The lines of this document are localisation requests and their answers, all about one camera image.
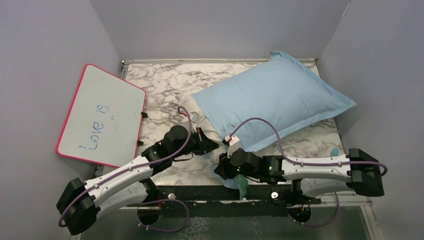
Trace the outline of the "light blue pillowcase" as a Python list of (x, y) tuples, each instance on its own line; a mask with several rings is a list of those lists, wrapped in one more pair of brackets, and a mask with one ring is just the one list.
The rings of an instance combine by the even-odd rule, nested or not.
[(281, 51), (265, 63), (190, 94), (219, 134), (230, 133), (258, 152), (356, 103), (297, 59)]

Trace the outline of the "white pillow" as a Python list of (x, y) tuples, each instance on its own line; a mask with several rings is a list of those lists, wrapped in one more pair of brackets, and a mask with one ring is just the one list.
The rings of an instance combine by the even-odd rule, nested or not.
[(185, 96), (179, 102), (179, 106), (184, 107), (188, 112), (191, 123), (189, 123), (186, 113), (183, 112), (183, 120), (181, 125), (187, 130), (191, 126), (191, 132), (194, 133), (197, 129), (201, 129), (203, 134), (211, 141), (223, 145), (222, 139), (212, 126), (200, 106), (197, 104), (192, 95)]

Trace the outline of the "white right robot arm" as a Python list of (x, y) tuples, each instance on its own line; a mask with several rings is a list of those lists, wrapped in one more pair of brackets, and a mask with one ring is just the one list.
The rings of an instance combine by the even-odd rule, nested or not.
[(221, 154), (214, 173), (224, 180), (242, 175), (270, 185), (299, 181), (288, 190), (288, 196), (292, 202), (300, 204), (308, 197), (343, 191), (382, 197), (385, 194), (382, 166), (359, 148), (351, 148), (348, 154), (339, 156), (291, 160), (281, 155), (258, 156), (240, 148), (231, 156)]

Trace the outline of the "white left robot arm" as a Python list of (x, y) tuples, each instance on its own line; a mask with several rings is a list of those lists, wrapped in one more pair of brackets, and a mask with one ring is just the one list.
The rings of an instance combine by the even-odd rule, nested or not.
[(163, 139), (146, 148), (141, 155), (126, 165), (103, 176), (81, 181), (75, 178), (67, 183), (56, 208), (60, 213), (58, 226), (67, 228), (71, 235), (89, 229), (103, 210), (101, 204), (130, 185), (140, 183), (169, 168), (182, 155), (206, 155), (219, 144), (206, 137), (201, 128), (187, 130), (175, 125)]

